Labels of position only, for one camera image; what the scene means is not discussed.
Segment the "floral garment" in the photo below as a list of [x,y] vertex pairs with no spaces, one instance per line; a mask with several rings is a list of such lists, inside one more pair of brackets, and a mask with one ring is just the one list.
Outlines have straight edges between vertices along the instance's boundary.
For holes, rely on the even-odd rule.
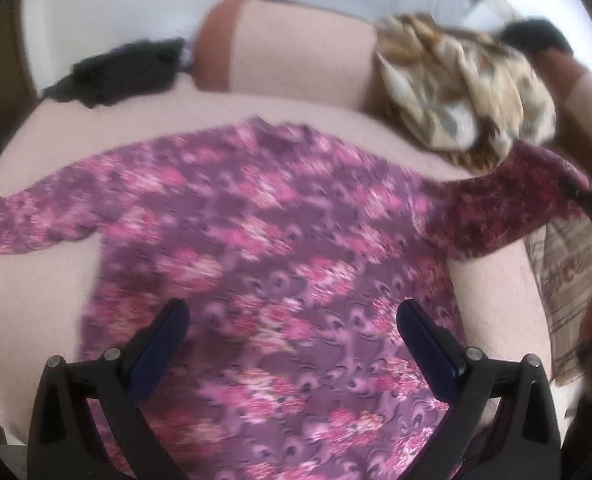
[[446,410],[397,305],[418,299],[463,341],[447,258],[578,214],[562,174],[583,181],[517,142],[489,176],[434,182],[256,118],[94,155],[0,199],[0,254],[103,234],[83,358],[188,302],[186,342],[142,409],[189,478],[396,479]]

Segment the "silver bolt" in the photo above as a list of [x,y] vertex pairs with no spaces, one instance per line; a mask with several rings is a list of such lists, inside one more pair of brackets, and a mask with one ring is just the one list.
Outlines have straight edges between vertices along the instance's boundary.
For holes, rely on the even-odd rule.
[[527,363],[535,368],[538,368],[542,364],[538,356],[533,354],[527,354]]
[[105,350],[105,353],[103,353],[103,357],[108,361],[116,361],[116,359],[118,359],[120,356],[121,349],[119,348],[109,348]]
[[470,346],[466,349],[466,356],[471,359],[471,361],[480,361],[483,358],[484,354],[482,350],[476,348],[475,346]]
[[47,359],[47,368],[55,368],[62,362],[62,357],[59,355],[53,355]]

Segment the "purple fabric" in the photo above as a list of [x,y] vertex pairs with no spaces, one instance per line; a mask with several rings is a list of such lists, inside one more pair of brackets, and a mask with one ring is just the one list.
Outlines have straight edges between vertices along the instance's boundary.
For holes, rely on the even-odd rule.
[[91,156],[0,199],[0,254],[102,232],[84,358],[187,300],[186,343],[143,412],[189,478],[395,479],[446,409],[397,305],[416,298],[464,341],[446,258],[579,214],[562,174],[585,184],[516,142],[489,176],[434,182],[256,118]]

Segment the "striped fabric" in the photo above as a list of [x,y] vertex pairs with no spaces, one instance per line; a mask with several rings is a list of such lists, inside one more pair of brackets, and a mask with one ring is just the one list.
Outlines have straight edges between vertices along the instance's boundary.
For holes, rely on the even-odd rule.
[[592,301],[592,223],[557,219],[525,239],[549,325],[553,378],[559,386],[582,372],[575,350]]

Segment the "floral scrunched cloth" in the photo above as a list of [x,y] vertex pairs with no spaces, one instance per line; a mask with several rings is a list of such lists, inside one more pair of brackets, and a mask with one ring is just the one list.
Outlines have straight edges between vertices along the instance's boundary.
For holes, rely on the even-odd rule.
[[579,213],[562,174],[583,181],[517,142],[488,176],[435,182],[256,118],[94,155],[1,198],[0,254],[103,234],[84,358],[187,301],[186,342],[142,411],[188,478],[397,479],[446,409],[397,305],[418,299],[463,341],[446,259]]

